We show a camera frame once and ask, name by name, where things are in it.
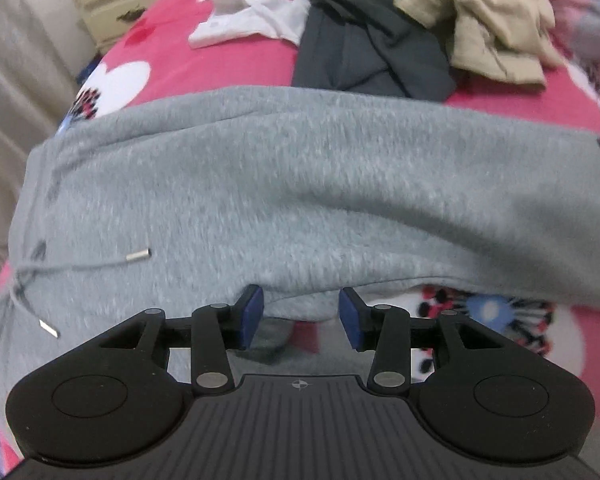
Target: dark gray garment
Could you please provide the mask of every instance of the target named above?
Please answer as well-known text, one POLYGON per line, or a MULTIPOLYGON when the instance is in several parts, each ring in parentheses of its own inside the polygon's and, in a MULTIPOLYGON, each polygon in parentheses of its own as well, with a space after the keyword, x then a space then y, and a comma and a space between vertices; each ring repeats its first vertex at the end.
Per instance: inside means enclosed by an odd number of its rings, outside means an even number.
MULTIPOLYGON (((9 243, 12 292, 31 312, 1 295, 3 429, 28 372, 143 309, 188 316, 249 283, 266 316, 287 319, 333 318, 346 285, 600 306, 600 148, 589 133, 413 100, 229 88, 36 148, 9 243), (116 265, 147 247, 151 259, 116 265), (33 259, 37 273, 19 270, 33 259)), ((312 371, 333 368, 319 357, 312 371)), ((186 359, 170 371, 187 380, 186 359)))
POLYGON ((438 40, 394 0, 310 1, 293 86, 440 102, 453 93, 438 40))

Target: ridged black surface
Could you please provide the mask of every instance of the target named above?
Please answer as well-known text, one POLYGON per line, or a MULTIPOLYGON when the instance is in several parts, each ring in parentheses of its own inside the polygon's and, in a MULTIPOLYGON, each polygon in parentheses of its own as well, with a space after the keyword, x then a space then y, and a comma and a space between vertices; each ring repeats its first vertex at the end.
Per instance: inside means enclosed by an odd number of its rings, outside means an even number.
POLYGON ((372 396, 352 376, 304 378, 302 388, 298 379, 246 376, 236 391, 194 402, 169 438, 127 462, 63 469, 27 460, 10 479, 599 479, 571 457, 524 468, 477 462, 433 439, 403 400, 372 396))

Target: silver screw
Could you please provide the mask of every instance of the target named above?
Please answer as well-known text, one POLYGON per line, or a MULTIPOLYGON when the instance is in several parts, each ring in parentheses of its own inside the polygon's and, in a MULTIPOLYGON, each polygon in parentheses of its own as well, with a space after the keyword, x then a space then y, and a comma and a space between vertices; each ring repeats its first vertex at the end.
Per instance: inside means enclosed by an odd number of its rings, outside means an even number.
POLYGON ((383 388, 397 388, 404 384, 404 375, 398 372, 380 372, 374 376, 374 382, 383 388))
POLYGON ((207 372, 200 374, 196 379, 196 382, 203 388, 220 388, 229 381, 229 378, 225 374, 219 372, 207 372))

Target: beige garment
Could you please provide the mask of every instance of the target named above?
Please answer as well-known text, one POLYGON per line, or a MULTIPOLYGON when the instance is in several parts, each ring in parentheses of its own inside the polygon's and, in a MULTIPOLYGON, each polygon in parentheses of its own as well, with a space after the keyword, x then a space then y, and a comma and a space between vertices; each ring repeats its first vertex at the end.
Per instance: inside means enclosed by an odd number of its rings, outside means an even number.
POLYGON ((395 0, 426 28, 455 17, 450 63, 497 81, 544 84, 542 64, 564 59, 547 31, 554 27, 549 0, 395 0))
POLYGON ((0 0, 0 266, 30 149, 52 136, 75 83, 24 0, 0 0))

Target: drawstring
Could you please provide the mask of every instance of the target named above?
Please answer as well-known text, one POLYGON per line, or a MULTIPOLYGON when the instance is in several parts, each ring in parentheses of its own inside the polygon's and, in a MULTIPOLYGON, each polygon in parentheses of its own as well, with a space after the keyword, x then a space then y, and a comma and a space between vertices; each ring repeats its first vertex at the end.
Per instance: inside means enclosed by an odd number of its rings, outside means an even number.
POLYGON ((146 248, 144 251, 138 251, 137 253, 127 254, 126 256, 109 258, 105 260, 99 260, 94 262, 82 262, 78 264, 46 264, 45 262, 27 262, 20 264, 13 269, 13 275, 11 277, 11 283, 8 286, 5 297, 0 300, 6 301, 7 305, 9 302, 17 310, 21 311, 27 316, 31 316, 36 319, 40 328, 49 332, 56 339, 60 337, 58 330, 46 320, 43 320, 30 305, 27 298, 24 296, 24 281, 26 278, 32 277, 35 273, 50 274, 53 272, 60 272, 62 270, 93 270, 101 269, 103 267, 117 267, 139 260, 146 260, 151 257, 151 249, 146 248))

